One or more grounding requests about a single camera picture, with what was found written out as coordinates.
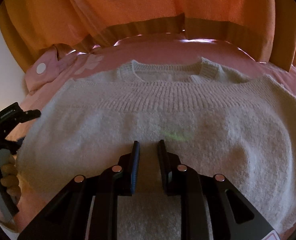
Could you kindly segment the person's left hand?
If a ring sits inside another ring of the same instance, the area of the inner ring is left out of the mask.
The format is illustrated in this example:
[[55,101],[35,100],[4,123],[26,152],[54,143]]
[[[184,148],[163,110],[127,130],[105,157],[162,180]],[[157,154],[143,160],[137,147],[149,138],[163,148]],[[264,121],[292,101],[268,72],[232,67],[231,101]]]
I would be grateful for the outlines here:
[[1,184],[7,189],[7,193],[14,198],[17,204],[21,198],[21,189],[19,187],[19,179],[17,177],[18,171],[16,169],[15,158],[9,155],[5,164],[1,166],[3,178]]

